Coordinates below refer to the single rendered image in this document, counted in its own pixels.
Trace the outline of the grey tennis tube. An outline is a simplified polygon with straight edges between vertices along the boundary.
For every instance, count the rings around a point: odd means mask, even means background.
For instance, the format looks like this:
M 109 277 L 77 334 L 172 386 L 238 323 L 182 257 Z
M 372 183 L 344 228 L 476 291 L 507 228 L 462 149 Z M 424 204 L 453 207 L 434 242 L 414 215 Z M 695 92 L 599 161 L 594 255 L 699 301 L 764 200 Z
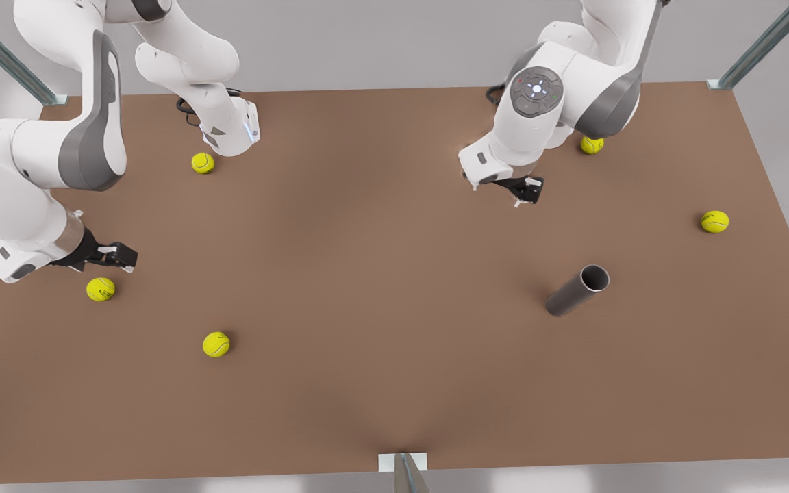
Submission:
M 597 264 L 583 266 L 578 274 L 546 299 L 545 309 L 554 316 L 567 315 L 608 286 L 610 273 L 607 269 Z

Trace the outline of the silver frame post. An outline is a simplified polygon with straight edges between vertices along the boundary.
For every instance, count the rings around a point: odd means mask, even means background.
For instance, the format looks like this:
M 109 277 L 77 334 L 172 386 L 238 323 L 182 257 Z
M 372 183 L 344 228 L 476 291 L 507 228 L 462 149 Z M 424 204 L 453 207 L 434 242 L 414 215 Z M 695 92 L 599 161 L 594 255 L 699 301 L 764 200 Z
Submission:
M 392 493 L 430 493 L 423 472 L 428 471 L 428 455 L 422 453 L 381 453 L 378 471 L 394 474 Z
M 32 72 L 28 66 L 19 60 L 4 44 L 0 41 L 0 68 L 15 82 L 24 88 L 35 100 L 43 106 L 57 106 L 68 103 L 66 94 L 54 94 L 50 88 Z
M 707 80 L 708 90 L 733 90 L 789 34 L 789 6 L 777 16 L 757 40 L 716 80 Z

